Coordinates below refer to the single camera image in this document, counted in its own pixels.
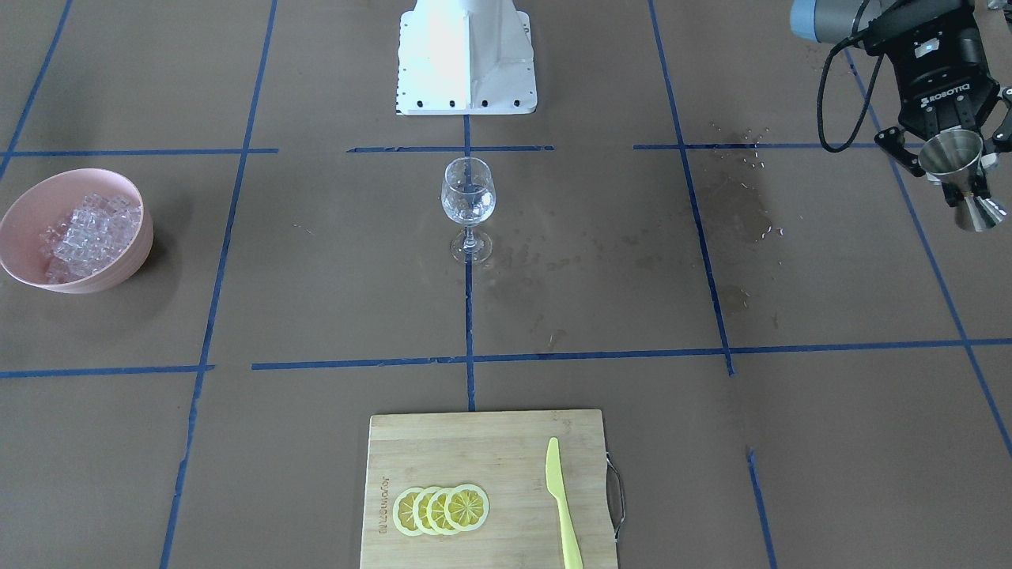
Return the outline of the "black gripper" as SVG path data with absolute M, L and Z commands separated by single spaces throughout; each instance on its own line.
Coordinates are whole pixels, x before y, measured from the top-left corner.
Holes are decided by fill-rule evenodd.
M 967 127 L 980 139 L 976 163 L 976 207 L 1002 208 L 991 195 L 987 174 L 1010 151 L 1010 87 L 991 75 L 980 36 L 933 36 L 900 42 L 889 50 L 900 98 L 897 121 L 874 136 L 874 143 L 901 170 L 940 187 L 925 172 L 920 151 L 925 141 L 908 145 L 910 132 L 928 140 L 950 127 Z

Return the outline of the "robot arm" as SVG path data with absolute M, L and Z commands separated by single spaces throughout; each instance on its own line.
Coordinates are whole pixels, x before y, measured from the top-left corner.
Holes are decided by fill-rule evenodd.
M 984 124 L 1010 90 L 993 75 L 972 1 L 795 1 L 792 32 L 827 43 L 831 55 L 860 47 L 888 58 L 897 81 L 896 126 L 875 143 L 914 176 L 940 185 L 962 223 L 982 231 L 1006 212 L 987 170 L 1010 151 L 1010 119 L 990 136 Z

